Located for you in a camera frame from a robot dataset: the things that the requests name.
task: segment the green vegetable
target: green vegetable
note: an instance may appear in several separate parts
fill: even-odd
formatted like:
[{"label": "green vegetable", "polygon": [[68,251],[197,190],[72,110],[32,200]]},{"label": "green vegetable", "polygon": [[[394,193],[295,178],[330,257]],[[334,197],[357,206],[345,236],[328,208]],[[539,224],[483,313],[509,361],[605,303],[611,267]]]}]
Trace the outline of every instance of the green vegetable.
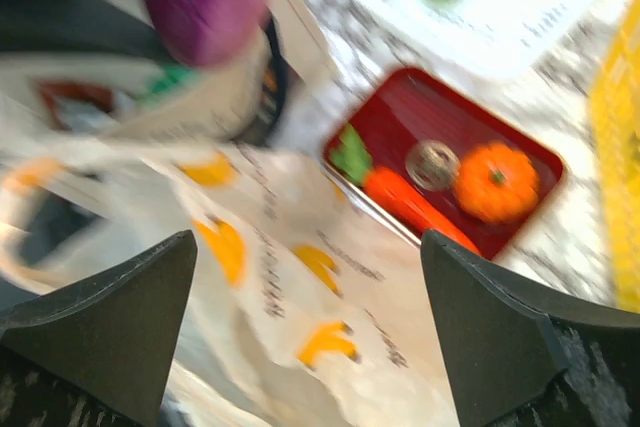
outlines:
[{"label": "green vegetable", "polygon": [[331,163],[357,185],[362,185],[373,167],[371,155],[351,124],[340,134],[340,147],[329,153]]}]

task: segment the marble countertop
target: marble countertop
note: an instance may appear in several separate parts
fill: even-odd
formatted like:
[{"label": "marble countertop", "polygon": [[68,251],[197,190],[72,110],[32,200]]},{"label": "marble countertop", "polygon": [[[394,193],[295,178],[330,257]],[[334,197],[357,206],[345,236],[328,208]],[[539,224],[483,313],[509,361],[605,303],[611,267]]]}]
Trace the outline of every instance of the marble countertop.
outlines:
[{"label": "marble countertop", "polygon": [[[277,145],[318,155],[322,140],[394,64],[432,66],[353,0],[306,0],[339,67],[331,84],[294,105]],[[613,304],[606,228],[586,93],[629,0],[600,0],[535,68],[476,98],[566,161],[562,192],[500,263],[561,291]]]}]

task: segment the orange carrot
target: orange carrot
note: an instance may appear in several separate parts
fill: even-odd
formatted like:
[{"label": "orange carrot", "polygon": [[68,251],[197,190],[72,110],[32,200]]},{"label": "orange carrot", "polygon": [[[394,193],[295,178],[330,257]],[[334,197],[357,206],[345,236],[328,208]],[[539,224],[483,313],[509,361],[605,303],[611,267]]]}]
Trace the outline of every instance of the orange carrot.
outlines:
[{"label": "orange carrot", "polygon": [[371,155],[352,125],[345,126],[340,135],[340,145],[330,151],[330,158],[349,180],[361,186],[371,200],[391,215],[420,232],[437,230],[480,255],[473,242],[402,176],[387,167],[373,166]]},{"label": "orange carrot", "polygon": [[366,175],[362,186],[365,193],[380,207],[420,232],[437,230],[480,255],[478,248],[460,229],[393,170],[387,167],[373,168]]}]

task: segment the red tray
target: red tray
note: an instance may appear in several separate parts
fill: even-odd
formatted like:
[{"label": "red tray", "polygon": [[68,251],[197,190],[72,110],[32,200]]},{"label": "red tray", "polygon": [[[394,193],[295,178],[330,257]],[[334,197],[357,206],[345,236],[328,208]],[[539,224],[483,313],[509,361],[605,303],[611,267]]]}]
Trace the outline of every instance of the red tray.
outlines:
[{"label": "red tray", "polygon": [[[340,133],[347,123],[353,125],[362,137],[374,165],[384,165],[402,175],[462,230],[487,259],[495,258],[540,211],[565,172],[562,159],[556,153],[416,68],[393,72],[328,140],[323,158],[338,175],[329,160],[329,152],[339,145]],[[407,154],[423,140],[443,142],[459,158],[474,146],[495,140],[520,149],[529,156],[540,176],[539,204],[533,212],[513,223],[489,225],[475,219],[458,207],[453,192],[426,191],[416,185],[407,173]],[[364,195],[359,188],[352,187]],[[406,225],[402,228],[397,220],[395,224],[408,232],[413,237],[411,240],[419,242],[421,232]]]}]

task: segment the orange pumpkin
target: orange pumpkin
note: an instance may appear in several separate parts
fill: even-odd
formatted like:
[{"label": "orange pumpkin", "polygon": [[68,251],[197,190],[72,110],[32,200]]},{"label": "orange pumpkin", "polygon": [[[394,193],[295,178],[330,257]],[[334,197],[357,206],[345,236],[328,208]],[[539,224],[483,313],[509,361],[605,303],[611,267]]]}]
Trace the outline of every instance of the orange pumpkin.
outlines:
[{"label": "orange pumpkin", "polygon": [[529,157],[493,142],[462,159],[454,191],[465,212],[496,223],[515,220],[533,209],[538,203],[538,184]]}]

